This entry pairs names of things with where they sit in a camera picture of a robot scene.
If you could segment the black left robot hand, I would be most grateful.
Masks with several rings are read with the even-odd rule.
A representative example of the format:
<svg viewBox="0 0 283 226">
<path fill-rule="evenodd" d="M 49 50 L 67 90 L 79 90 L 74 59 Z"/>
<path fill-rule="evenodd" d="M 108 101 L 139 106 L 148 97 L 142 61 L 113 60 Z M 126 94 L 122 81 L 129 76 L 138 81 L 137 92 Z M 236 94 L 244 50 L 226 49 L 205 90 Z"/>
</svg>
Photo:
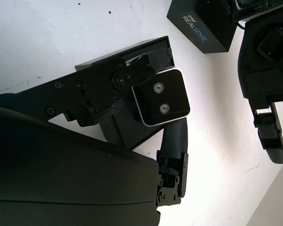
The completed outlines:
<svg viewBox="0 0 283 226">
<path fill-rule="evenodd" d="M 283 102 L 283 21 L 245 24 L 238 77 L 263 149 L 273 163 L 283 164 L 282 128 L 275 107 Z"/>
</svg>

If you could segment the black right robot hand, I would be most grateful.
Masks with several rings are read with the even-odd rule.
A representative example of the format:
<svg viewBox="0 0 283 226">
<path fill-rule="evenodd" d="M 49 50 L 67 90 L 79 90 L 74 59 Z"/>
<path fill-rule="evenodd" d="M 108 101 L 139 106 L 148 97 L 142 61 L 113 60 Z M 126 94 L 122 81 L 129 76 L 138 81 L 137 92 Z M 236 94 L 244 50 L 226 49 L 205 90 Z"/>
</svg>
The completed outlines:
<svg viewBox="0 0 283 226">
<path fill-rule="evenodd" d="M 182 72 L 159 48 L 19 93 L 0 94 L 0 226 L 156 226 L 159 206 L 185 195 L 187 115 Z M 156 159 L 55 125 L 88 127 L 132 92 L 144 125 L 164 125 Z"/>
</svg>

